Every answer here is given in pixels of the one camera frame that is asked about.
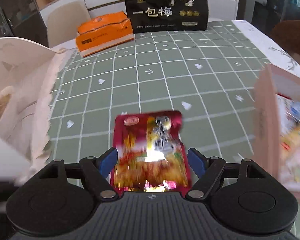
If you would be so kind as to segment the orange tissue pack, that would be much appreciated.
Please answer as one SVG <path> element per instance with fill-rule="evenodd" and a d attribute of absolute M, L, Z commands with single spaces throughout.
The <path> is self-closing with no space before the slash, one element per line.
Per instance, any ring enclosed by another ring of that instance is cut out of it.
<path fill-rule="evenodd" d="M 77 28 L 76 46 L 81 57 L 134 39 L 130 19 L 123 12 L 98 16 Z"/>

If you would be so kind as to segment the green grid table mat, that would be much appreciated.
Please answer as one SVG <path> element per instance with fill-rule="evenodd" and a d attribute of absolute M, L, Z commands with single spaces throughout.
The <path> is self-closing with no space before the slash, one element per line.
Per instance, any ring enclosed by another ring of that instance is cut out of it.
<path fill-rule="evenodd" d="M 230 163 L 253 156 L 254 83 L 267 63 L 300 77 L 300 65 L 247 21 L 215 21 L 206 31 L 137 34 L 82 58 L 76 42 L 52 90 L 50 159 L 78 162 L 113 143 L 120 114 L 178 110 L 180 139 Z"/>

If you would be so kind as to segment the red foil snack packet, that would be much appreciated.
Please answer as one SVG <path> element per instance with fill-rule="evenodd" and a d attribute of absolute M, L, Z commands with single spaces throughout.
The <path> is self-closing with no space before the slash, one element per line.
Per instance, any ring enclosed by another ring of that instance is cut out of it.
<path fill-rule="evenodd" d="M 111 185 L 119 192 L 167 192 L 182 195 L 191 187 L 190 167 L 179 138 L 180 111 L 118 115 L 113 147 L 117 163 Z"/>

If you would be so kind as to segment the brown upholstered chair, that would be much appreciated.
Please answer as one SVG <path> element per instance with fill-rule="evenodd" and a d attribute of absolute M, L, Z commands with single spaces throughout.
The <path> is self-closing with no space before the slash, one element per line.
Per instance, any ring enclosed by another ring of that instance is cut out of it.
<path fill-rule="evenodd" d="M 278 23 L 271 30 L 270 37 L 300 64 L 300 20 Z"/>

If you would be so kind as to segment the white pink paper bag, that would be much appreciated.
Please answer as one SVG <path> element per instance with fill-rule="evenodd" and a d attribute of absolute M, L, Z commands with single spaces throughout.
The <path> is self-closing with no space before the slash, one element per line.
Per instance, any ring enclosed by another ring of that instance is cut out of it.
<path fill-rule="evenodd" d="M 0 182 L 22 185 L 45 166 L 51 92 L 72 53 L 0 38 Z"/>

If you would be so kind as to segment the beige dining chair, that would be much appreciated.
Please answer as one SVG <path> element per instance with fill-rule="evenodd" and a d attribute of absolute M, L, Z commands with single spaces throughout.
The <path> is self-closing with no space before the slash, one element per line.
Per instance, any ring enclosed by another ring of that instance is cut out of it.
<path fill-rule="evenodd" d="M 77 28 L 91 20 L 83 2 L 75 1 L 55 9 L 47 18 L 47 41 L 55 47 L 77 37 Z"/>

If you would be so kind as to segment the pink cardboard box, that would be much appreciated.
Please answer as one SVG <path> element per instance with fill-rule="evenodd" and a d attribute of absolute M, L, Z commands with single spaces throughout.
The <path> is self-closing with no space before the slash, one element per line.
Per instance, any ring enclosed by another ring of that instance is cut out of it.
<path fill-rule="evenodd" d="M 300 102 L 300 77 L 267 64 L 254 85 L 254 157 L 300 200 L 300 147 L 284 158 L 280 146 L 281 138 L 300 125 L 287 116 L 292 101 Z"/>

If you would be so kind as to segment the black plum snack bag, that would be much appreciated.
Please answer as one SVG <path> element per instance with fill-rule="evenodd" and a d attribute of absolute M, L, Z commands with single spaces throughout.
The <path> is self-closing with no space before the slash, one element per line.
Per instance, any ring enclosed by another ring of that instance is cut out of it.
<path fill-rule="evenodd" d="M 207 0 L 125 0 L 134 33 L 206 30 Z"/>

